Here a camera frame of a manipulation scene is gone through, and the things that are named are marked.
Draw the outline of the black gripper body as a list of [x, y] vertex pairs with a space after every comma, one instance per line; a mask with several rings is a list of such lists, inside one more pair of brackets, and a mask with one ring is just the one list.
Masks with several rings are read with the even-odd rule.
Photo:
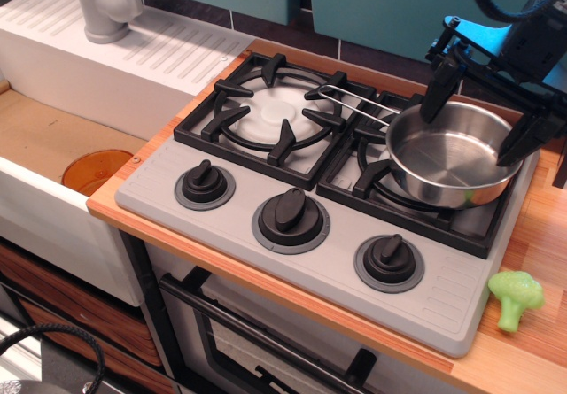
[[566, 118], [566, 13], [546, 11], [507, 27], [486, 27], [456, 16], [426, 58], [454, 58], [459, 82], [468, 77], [532, 115]]

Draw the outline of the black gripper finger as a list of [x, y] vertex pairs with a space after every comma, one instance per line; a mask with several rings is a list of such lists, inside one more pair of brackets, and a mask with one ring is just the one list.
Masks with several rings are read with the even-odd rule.
[[497, 166], [514, 166], [561, 135], [561, 116], [525, 114], [502, 142]]
[[450, 57], [435, 60], [433, 70], [420, 109], [425, 123], [432, 123], [459, 85], [459, 63]]

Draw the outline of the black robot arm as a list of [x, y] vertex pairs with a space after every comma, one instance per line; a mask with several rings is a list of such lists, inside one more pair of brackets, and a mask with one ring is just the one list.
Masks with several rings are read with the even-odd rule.
[[445, 18], [426, 55], [433, 76], [420, 113], [433, 122], [460, 81], [474, 81], [523, 114], [496, 161], [513, 166], [566, 134], [566, 0], [528, 0], [520, 12], [506, 12], [492, 0], [475, 2], [502, 26]]

